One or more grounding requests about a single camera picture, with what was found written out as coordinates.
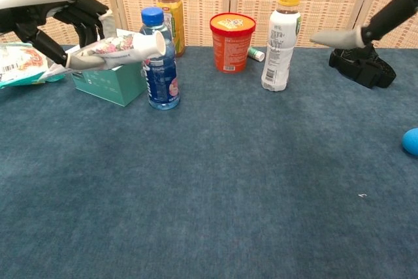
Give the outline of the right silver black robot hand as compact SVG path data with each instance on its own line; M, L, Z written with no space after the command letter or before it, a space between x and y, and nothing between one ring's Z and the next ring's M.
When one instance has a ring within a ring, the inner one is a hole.
M372 41L380 40L416 12L417 0L391 0L370 19L368 25L352 30L322 30L313 34L310 41L342 50L364 48Z

